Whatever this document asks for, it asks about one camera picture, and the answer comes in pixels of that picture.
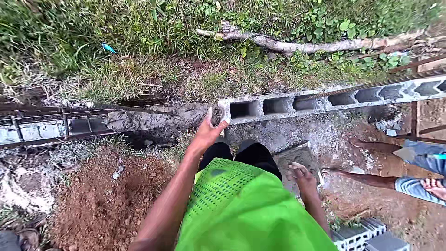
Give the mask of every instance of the cinder block wall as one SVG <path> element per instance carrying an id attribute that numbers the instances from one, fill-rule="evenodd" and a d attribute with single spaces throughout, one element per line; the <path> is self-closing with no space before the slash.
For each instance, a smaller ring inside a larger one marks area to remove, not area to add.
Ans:
<path id="1" fill-rule="evenodd" d="M 229 118 L 232 120 L 231 124 L 242 124 L 340 109 L 440 98 L 446 96 L 446 75 L 297 101 L 311 94 L 332 92 L 347 87 L 351 86 L 220 99 L 218 102 L 222 109 L 220 119 Z"/>

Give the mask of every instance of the neon green mesh shirt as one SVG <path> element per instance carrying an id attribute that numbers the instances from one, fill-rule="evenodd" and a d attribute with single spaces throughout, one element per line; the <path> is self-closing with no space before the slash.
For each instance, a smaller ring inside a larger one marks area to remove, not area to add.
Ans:
<path id="1" fill-rule="evenodd" d="M 337 248 L 275 175 L 215 158 L 195 177 L 175 250 Z"/>

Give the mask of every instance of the dirt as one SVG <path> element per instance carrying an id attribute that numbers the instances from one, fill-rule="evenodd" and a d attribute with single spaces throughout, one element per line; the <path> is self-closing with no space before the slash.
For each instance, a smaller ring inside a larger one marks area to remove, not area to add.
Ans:
<path id="1" fill-rule="evenodd" d="M 63 250 L 127 250 L 139 225 L 171 178 L 154 157 L 125 156 L 104 147 L 58 192 L 50 235 Z"/>

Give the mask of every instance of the concrete block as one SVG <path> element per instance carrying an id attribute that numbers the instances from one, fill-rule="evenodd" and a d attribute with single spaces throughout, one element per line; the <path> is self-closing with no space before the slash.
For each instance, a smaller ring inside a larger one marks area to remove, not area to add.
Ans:
<path id="1" fill-rule="evenodd" d="M 340 109 L 446 97 L 446 75 L 298 101 L 311 94 L 348 87 L 351 86 L 220 99 L 218 104 L 222 110 L 220 119 L 231 119 L 231 124 L 243 124 L 286 117 L 303 117 Z"/>
<path id="2" fill-rule="evenodd" d="M 358 228 L 341 227 L 337 233 L 344 238 L 346 251 L 364 250 L 366 241 L 372 237 L 371 231 L 363 226 Z"/>
<path id="3" fill-rule="evenodd" d="M 365 228 L 370 230 L 370 238 L 384 234 L 387 230 L 387 227 L 384 223 L 373 217 L 362 219 L 361 223 Z"/>
<path id="4" fill-rule="evenodd" d="M 386 225 L 375 218 L 361 220 L 358 228 L 341 227 L 332 232 L 332 241 L 340 251 L 363 251 L 367 241 L 386 232 Z"/>
<path id="5" fill-rule="evenodd" d="M 368 251 L 410 251 L 410 244 L 385 232 L 367 241 Z"/>
<path id="6" fill-rule="evenodd" d="M 336 231 L 331 231 L 331 240 L 339 251 L 347 251 L 347 243 L 344 237 L 339 235 Z"/>

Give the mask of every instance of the tree root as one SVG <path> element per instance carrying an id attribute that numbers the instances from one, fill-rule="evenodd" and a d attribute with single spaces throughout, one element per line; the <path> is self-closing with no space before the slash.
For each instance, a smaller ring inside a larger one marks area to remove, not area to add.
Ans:
<path id="1" fill-rule="evenodd" d="M 269 49 L 274 52 L 283 54 L 292 54 L 295 51 L 311 54 L 318 50 L 325 52 L 334 52 L 340 50 L 359 50 L 365 49 L 383 49 L 385 47 L 396 46 L 401 43 L 406 43 L 411 40 L 415 40 L 424 33 L 424 30 L 418 30 L 414 33 L 403 33 L 392 38 L 366 38 L 366 39 L 353 39 L 344 40 L 334 43 L 325 44 L 297 44 L 278 41 L 270 36 L 262 35 L 250 31 L 241 32 L 237 26 L 232 26 L 228 21 L 222 21 L 221 32 L 215 33 L 213 31 L 207 31 L 202 29 L 196 29 L 196 32 L 203 36 L 215 37 L 217 40 L 251 40 L 255 44 Z"/>

